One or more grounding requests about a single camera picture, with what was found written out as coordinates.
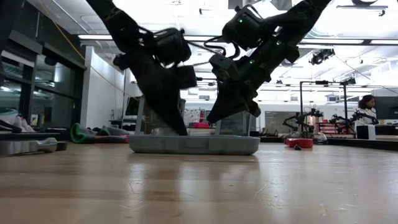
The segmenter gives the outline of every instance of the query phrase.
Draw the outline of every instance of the woman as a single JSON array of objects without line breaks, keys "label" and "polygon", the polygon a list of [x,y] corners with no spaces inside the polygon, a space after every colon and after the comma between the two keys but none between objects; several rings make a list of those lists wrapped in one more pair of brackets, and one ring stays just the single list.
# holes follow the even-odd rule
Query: woman
[{"label": "woman", "polygon": [[[365,95],[362,97],[362,100],[358,102],[358,112],[376,118],[376,110],[374,109],[375,105],[374,97],[372,95]],[[366,126],[372,123],[373,121],[371,118],[359,118],[355,121],[355,127]]]}]

